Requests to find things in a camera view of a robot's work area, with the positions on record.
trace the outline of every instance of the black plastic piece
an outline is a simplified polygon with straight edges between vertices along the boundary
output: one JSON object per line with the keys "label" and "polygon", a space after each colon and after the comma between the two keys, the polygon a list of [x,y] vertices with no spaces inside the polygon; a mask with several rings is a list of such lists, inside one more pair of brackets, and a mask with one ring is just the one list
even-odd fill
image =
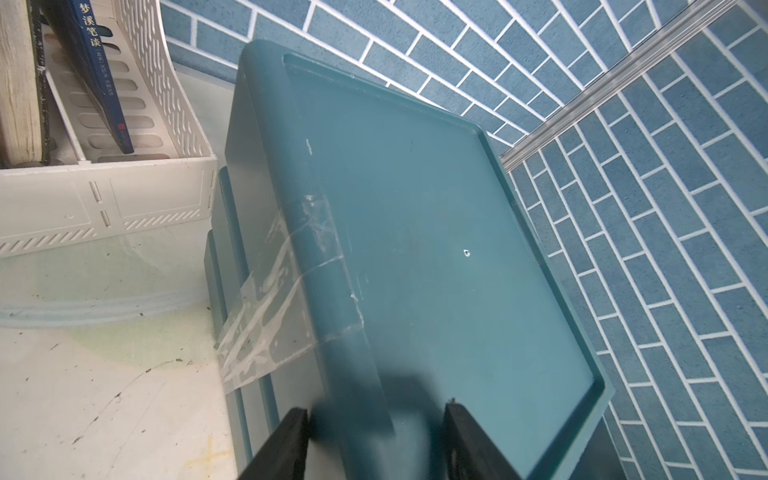
{"label": "black plastic piece", "polygon": [[302,480],[310,421],[305,409],[291,409],[246,467],[239,480]]}
{"label": "black plastic piece", "polygon": [[463,405],[446,405],[442,424],[450,480],[521,480]]}

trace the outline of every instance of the white floor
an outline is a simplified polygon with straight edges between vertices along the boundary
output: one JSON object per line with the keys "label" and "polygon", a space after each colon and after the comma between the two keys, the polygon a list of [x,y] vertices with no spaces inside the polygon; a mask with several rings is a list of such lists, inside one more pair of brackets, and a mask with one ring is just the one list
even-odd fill
{"label": "white floor", "polygon": [[[231,87],[179,76],[223,158]],[[0,478],[237,477],[205,287],[209,229],[0,260]]]}

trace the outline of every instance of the clear packing tape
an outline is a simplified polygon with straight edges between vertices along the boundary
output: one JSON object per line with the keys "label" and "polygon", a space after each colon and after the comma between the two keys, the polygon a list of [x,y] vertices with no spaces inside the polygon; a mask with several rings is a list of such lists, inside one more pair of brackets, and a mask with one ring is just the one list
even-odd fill
{"label": "clear packing tape", "polygon": [[[318,343],[302,279],[343,262],[344,256],[327,200],[308,196],[300,208],[305,221],[291,233],[282,213],[276,216],[262,262],[269,266],[272,260],[271,268],[261,274],[251,272],[223,325],[216,351],[226,393],[271,373]],[[292,240],[312,246],[311,263],[300,265]]]}

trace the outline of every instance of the white plastic file organizer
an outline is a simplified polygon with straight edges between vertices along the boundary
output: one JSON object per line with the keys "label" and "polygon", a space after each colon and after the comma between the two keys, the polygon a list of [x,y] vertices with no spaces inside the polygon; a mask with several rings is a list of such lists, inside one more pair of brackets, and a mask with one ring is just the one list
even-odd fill
{"label": "white plastic file organizer", "polygon": [[159,3],[92,5],[112,30],[102,41],[119,48],[104,50],[135,152],[121,154],[45,30],[56,148],[51,166],[0,170],[0,257],[210,215],[216,157],[170,62]]}

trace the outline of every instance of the blue book cover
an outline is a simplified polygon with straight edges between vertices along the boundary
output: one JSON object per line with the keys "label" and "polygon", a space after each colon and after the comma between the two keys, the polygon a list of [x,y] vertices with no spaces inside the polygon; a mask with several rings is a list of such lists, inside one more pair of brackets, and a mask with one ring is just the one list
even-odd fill
{"label": "blue book cover", "polygon": [[90,0],[41,0],[40,5],[120,151],[133,153]]}

